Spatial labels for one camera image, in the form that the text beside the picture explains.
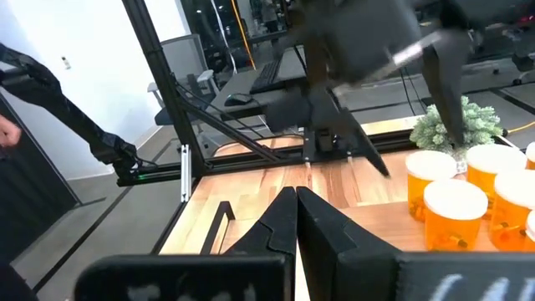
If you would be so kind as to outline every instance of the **computer keyboard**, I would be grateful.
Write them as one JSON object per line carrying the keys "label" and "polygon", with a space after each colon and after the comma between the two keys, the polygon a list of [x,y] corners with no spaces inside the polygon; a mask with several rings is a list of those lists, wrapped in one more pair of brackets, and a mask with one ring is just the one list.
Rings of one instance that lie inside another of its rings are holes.
{"label": "computer keyboard", "polygon": [[284,81],[277,80],[278,67],[281,64],[281,61],[281,59],[278,59],[264,66],[262,72],[260,72],[257,79],[255,79],[252,84],[249,94],[257,94],[284,88]]}

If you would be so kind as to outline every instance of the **small artificial plant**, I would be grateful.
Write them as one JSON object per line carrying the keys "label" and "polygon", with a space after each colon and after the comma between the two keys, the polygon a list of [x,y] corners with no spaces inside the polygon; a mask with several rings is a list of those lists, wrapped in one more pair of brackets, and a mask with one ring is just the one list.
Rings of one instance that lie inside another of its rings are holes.
{"label": "small artificial plant", "polygon": [[442,151],[455,156],[463,156],[474,145],[493,143],[492,137],[502,134],[502,128],[498,126],[500,118],[496,116],[494,108],[482,108],[469,102],[466,96],[461,97],[461,102],[465,121],[465,145],[462,150],[453,149],[453,140],[447,134],[435,105],[430,105],[427,114],[418,120],[410,134],[410,140],[421,149]]}

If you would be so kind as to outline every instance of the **gray floor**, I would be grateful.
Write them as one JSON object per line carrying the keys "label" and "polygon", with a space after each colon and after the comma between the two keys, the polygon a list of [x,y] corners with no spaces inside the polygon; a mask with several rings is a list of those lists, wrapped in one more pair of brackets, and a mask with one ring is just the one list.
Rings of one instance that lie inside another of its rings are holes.
{"label": "gray floor", "polygon": [[[474,72],[473,69],[467,70],[463,78],[464,91],[489,86],[505,86],[510,84],[517,74],[507,64],[501,65],[500,70],[502,72],[499,75],[493,75],[492,67],[489,66],[484,66],[478,72]],[[428,97],[421,77],[416,75],[412,79],[419,97]],[[417,101],[418,97],[412,86],[408,83],[407,85],[416,114],[422,114],[423,109]],[[505,92],[533,105],[535,84],[506,89]],[[354,116],[361,123],[412,115],[399,79],[389,79],[357,90],[342,87],[337,89],[337,94],[351,110],[354,110]],[[469,97],[479,105],[492,105],[502,118],[502,126],[505,128],[515,128],[535,120],[530,113],[491,92],[469,94]],[[366,108],[377,106],[383,107],[366,110]],[[247,125],[262,124],[258,117],[248,118],[243,122]],[[230,124],[236,127],[241,126],[237,122]],[[202,128],[204,131],[213,131],[206,126]],[[527,143],[535,140],[535,128],[516,133],[508,138],[518,146],[525,147]],[[158,163],[178,161],[177,146],[176,133],[171,127],[166,127],[140,150],[140,156],[154,159]],[[135,186],[127,190],[115,185],[115,176],[73,181],[70,184],[82,202],[90,203],[102,198],[104,200],[66,214],[13,263],[31,286],[35,285],[80,236],[94,225],[107,208],[118,198],[120,201],[65,265],[39,291],[38,295],[42,301],[59,301],[68,298],[80,272],[99,258],[113,254],[148,253],[176,209],[180,193],[179,181]]]}

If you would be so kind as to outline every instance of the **person's hand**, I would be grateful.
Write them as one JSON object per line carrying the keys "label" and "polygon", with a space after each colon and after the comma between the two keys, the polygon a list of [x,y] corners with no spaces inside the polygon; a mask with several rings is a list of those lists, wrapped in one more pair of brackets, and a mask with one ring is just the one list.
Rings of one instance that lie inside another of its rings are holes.
{"label": "person's hand", "polygon": [[22,131],[13,122],[0,115],[0,146],[15,146],[20,140]]}

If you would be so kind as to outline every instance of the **yellow cable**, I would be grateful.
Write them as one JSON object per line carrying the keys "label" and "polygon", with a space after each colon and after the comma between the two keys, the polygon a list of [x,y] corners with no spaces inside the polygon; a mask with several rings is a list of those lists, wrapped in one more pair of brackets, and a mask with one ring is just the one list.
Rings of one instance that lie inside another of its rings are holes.
{"label": "yellow cable", "polygon": [[534,125],[535,125],[535,121],[533,121],[532,123],[529,123],[529,124],[527,124],[527,125],[518,127],[518,128],[516,128],[516,129],[509,130],[508,132],[509,132],[509,134],[511,134],[511,133],[514,133],[514,132],[517,132],[517,131],[520,131],[520,130],[525,130],[525,129],[527,129],[528,127],[530,127],[530,126],[534,126]]}
{"label": "yellow cable", "polygon": [[247,39],[245,38],[245,32],[243,31],[242,19],[237,13],[236,0],[231,0],[231,3],[232,3],[232,10],[234,10],[234,15],[236,16],[237,25],[240,27],[240,32],[242,32],[242,39],[243,39],[243,43],[245,44],[245,49],[247,50],[247,55],[249,55],[249,59],[251,60],[252,67],[256,70],[257,66],[254,64],[254,60],[252,60],[251,50],[249,50],[249,44],[247,43]]}

